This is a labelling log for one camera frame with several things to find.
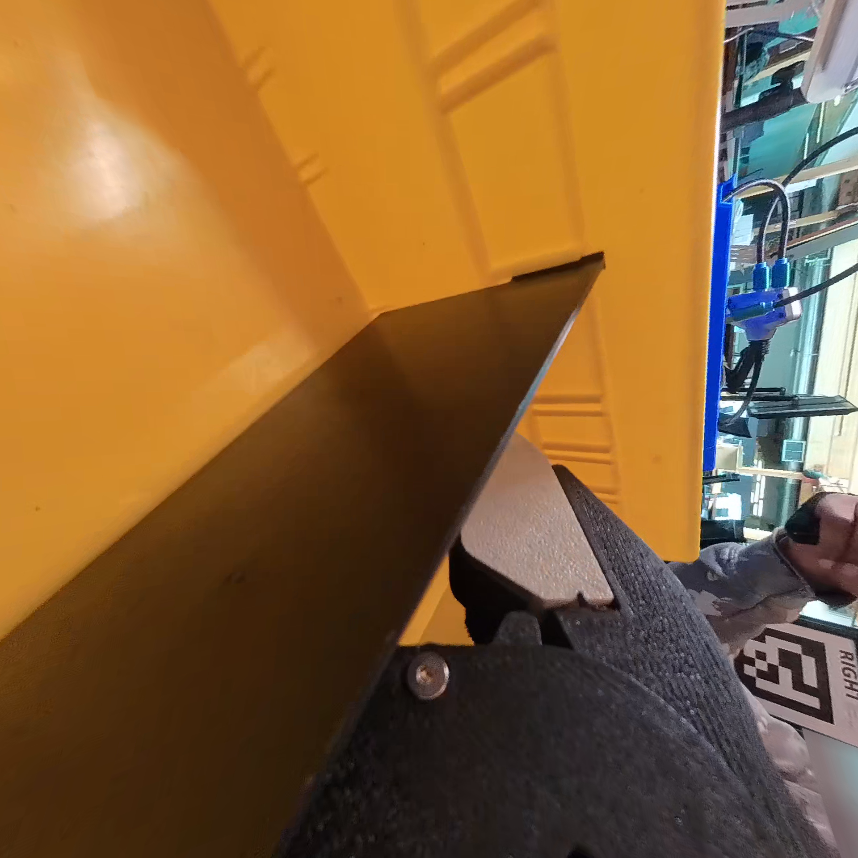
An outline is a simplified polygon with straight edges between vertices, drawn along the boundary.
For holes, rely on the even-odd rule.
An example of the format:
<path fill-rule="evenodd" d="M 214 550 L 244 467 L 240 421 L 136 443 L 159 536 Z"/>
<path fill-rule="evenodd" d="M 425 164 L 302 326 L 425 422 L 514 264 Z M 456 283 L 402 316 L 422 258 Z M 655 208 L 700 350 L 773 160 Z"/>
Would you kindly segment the yellow storage bin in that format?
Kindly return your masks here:
<path fill-rule="evenodd" d="M 2 2 L 2 637 L 384 311 L 601 252 L 522 430 L 698 552 L 725 2 Z"/>

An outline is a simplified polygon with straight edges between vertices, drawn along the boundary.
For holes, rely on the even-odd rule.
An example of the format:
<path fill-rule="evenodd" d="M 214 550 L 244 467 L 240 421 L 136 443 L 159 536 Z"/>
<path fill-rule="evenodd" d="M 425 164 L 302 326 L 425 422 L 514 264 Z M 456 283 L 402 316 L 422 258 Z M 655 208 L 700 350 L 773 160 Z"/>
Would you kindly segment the person's right hand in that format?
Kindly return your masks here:
<path fill-rule="evenodd" d="M 785 524 L 781 549 L 818 595 L 856 601 L 856 496 L 812 495 Z"/>

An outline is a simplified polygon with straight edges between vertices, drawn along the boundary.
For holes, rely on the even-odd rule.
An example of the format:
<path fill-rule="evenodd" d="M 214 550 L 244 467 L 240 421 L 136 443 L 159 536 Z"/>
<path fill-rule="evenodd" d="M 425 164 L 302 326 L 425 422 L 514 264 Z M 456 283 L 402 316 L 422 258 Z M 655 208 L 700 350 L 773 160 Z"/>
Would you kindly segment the blue storage bin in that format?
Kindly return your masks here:
<path fill-rule="evenodd" d="M 730 247 L 734 220 L 733 203 L 726 198 L 735 190 L 736 176 L 715 188 L 715 216 L 712 243 L 709 333 L 706 348 L 706 379 L 702 430 L 702 471 L 715 469 L 721 390 L 723 388 L 723 347 L 725 305 L 730 268 Z"/>

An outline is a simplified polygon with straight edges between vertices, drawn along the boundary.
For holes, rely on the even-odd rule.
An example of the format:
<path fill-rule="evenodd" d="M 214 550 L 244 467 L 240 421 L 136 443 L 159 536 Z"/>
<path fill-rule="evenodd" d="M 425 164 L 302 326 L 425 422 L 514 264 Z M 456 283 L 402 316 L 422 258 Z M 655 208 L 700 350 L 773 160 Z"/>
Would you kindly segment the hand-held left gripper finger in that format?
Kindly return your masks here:
<path fill-rule="evenodd" d="M 548 458 L 511 436 L 449 554 L 452 594 L 475 644 L 509 614 L 542 627 L 567 608 L 615 608 L 614 593 Z"/>

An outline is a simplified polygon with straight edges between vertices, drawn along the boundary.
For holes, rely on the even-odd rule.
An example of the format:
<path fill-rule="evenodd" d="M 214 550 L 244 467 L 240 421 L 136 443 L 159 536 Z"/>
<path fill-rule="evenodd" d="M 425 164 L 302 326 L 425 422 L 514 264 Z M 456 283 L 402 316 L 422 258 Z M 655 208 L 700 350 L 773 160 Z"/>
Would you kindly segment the black framed tag sign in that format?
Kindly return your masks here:
<path fill-rule="evenodd" d="M 767 713 L 857 746 L 856 628 L 801 618 L 767 626 L 734 658 Z"/>

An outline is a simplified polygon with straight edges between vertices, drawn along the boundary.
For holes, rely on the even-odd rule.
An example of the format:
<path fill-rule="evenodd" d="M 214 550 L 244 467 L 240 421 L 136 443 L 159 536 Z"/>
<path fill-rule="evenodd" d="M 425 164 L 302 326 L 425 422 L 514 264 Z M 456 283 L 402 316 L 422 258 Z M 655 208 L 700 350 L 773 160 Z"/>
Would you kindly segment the person's right forearm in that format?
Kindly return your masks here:
<path fill-rule="evenodd" d="M 783 552 L 786 539 L 779 529 L 758 542 L 719 543 L 692 562 L 668 563 L 730 658 L 765 628 L 795 621 L 814 600 L 808 580 Z"/>

